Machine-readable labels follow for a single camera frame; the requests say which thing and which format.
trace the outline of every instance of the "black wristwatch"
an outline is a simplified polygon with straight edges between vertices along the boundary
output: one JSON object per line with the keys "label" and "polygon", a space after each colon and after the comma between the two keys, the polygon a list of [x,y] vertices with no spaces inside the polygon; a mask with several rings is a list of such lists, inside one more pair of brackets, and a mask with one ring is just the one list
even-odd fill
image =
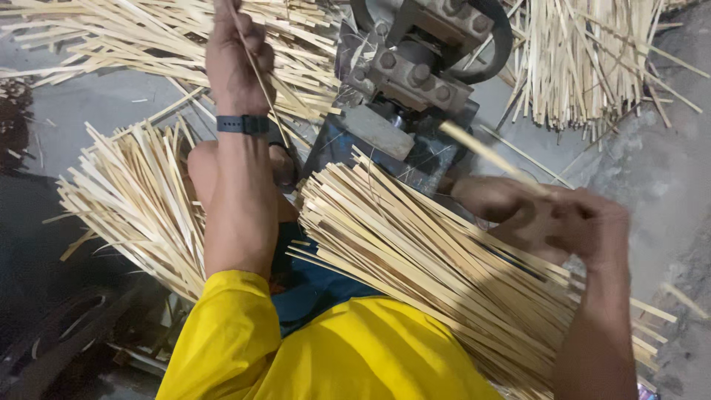
{"label": "black wristwatch", "polygon": [[231,117],[218,115],[218,132],[259,135],[269,132],[269,118],[266,115],[241,115]]}

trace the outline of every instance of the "leg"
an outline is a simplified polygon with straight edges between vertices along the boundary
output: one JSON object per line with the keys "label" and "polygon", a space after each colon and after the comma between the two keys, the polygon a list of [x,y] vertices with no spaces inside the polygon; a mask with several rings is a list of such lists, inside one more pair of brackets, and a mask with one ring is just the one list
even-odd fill
{"label": "leg", "polygon": [[[210,208],[210,200],[218,180],[217,151],[217,141],[208,140],[198,143],[188,154],[188,174],[195,186],[198,200],[206,211]],[[271,146],[269,158],[272,161],[274,178],[277,181],[284,182],[287,177],[293,176],[294,164],[284,149],[279,146]],[[274,185],[274,190],[279,191],[276,185]],[[278,201],[279,222],[295,222],[299,213],[294,206],[281,193],[278,193]]]}
{"label": "leg", "polygon": [[570,256],[545,242],[554,233],[550,203],[531,198],[518,182],[499,177],[470,177],[458,181],[451,194],[474,216],[498,223],[488,231],[495,238],[556,265]]}

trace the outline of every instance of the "concrete floor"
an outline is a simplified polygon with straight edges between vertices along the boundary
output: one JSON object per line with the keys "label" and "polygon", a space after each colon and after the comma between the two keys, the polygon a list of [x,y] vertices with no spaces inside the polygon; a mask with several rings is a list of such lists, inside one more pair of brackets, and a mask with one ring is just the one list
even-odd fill
{"label": "concrete floor", "polygon": [[[679,13],[673,21],[685,23],[684,27],[663,33],[656,44],[711,71],[711,56],[706,52],[710,48],[711,18],[707,17],[711,17],[708,3]],[[8,38],[1,40],[0,54],[0,66],[19,70],[55,65],[63,58],[48,54],[46,49],[18,51]],[[653,105],[644,105],[639,117],[629,117],[620,124],[621,134],[605,142],[602,152],[588,150],[564,178],[630,209],[633,296],[680,317],[678,324],[664,328],[670,342],[660,351],[659,373],[641,367],[640,374],[659,386],[664,399],[707,399],[711,394],[711,324],[689,314],[657,289],[660,283],[671,282],[711,310],[711,280],[707,279],[711,265],[711,136],[703,128],[711,123],[711,98],[707,95],[711,93],[711,80],[662,58],[653,59],[664,81],[706,112],[699,115],[678,100],[665,105],[674,125],[667,130]],[[477,128],[478,123],[496,126],[510,92],[511,88],[498,78],[475,86],[472,98],[481,104],[476,135],[538,181],[549,182],[552,178],[543,170]],[[32,123],[30,129],[41,143],[44,165],[40,165],[33,137],[28,151],[38,160],[28,159],[26,165],[36,174],[63,174],[76,164],[79,148],[91,145],[84,121],[109,135],[114,128],[140,121],[180,97],[165,78],[131,70],[93,73],[38,88],[32,111],[40,122]],[[131,103],[143,98],[149,101]],[[197,135],[212,138],[212,125],[199,111],[184,106],[181,112]],[[57,127],[42,123],[46,118]],[[555,132],[537,128],[529,120],[507,122],[501,133],[554,172],[562,171],[587,146],[580,132],[564,132],[558,145]],[[477,158],[466,162],[465,171],[501,174]]]}

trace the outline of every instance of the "bundle of bamboo strips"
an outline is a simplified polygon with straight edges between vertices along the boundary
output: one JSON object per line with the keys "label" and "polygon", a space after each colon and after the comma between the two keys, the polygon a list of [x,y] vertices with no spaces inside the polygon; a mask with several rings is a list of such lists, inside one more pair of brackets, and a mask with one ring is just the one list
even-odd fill
{"label": "bundle of bamboo strips", "polygon": [[[299,221],[318,250],[292,246],[289,254],[437,318],[489,379],[520,399],[551,399],[556,351],[584,280],[495,239],[358,153],[354,168],[329,164],[301,186]],[[656,369],[657,349],[633,341],[637,360]]]}
{"label": "bundle of bamboo strips", "polygon": [[[6,31],[29,28],[14,36],[25,43],[23,48],[81,43],[69,47],[72,55],[57,67],[0,72],[0,78],[40,75],[34,86],[55,85],[99,68],[125,65],[209,86],[204,66],[205,43],[213,27],[211,0],[11,0],[0,4],[2,8],[7,10],[0,16],[27,20],[2,26]],[[278,92],[278,117],[319,123],[329,112],[340,113],[331,107],[340,85],[333,73],[335,41],[319,32],[328,33],[338,22],[314,0],[245,0],[241,11],[266,26],[267,42],[274,48],[275,69],[269,79]]]}
{"label": "bundle of bamboo strips", "polygon": [[[656,52],[701,75],[710,76],[652,46],[668,0],[518,0],[508,3],[515,43],[506,70],[514,88],[503,118],[523,111],[537,125],[582,128],[594,142],[634,105],[654,101],[670,127],[655,86],[698,112],[702,110],[649,71]],[[467,63],[471,65],[491,41]],[[650,95],[646,96],[644,87]]]}
{"label": "bundle of bamboo strips", "polygon": [[82,150],[81,170],[69,168],[73,183],[63,177],[58,182],[67,213],[45,221],[76,215],[90,229],[62,259],[101,237],[104,247],[112,246],[175,293],[197,301],[205,283],[205,212],[187,177],[184,155],[194,142],[185,121],[178,115],[178,123],[162,131],[146,121],[115,140],[88,122],[86,127],[95,146]]}

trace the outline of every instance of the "metal bolt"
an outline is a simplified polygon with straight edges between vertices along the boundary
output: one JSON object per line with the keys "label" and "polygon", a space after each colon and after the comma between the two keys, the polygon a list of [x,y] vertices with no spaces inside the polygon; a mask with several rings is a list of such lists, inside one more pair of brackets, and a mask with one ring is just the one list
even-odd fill
{"label": "metal bolt", "polygon": [[448,16],[457,15],[464,8],[464,0],[448,0],[444,2],[444,13]]}
{"label": "metal bolt", "polygon": [[437,88],[437,91],[434,93],[434,95],[437,96],[437,99],[439,101],[447,101],[449,100],[451,91],[447,86],[440,86],[439,88]]}
{"label": "metal bolt", "polygon": [[416,65],[412,71],[410,71],[411,84],[413,86],[420,86],[429,78],[431,72],[427,64]]}
{"label": "metal bolt", "polygon": [[375,32],[380,36],[385,36],[385,34],[387,33],[387,25],[382,23],[382,24],[376,26]]}
{"label": "metal bolt", "polygon": [[364,70],[355,70],[355,71],[353,71],[353,77],[356,80],[363,80],[363,79],[365,79],[365,71]]}
{"label": "metal bolt", "polygon": [[380,56],[380,66],[386,70],[395,67],[395,64],[397,64],[397,60],[395,60],[395,56],[392,53],[384,53]]}
{"label": "metal bolt", "polygon": [[471,28],[479,33],[484,32],[488,28],[488,18],[484,15],[477,16],[471,23]]}

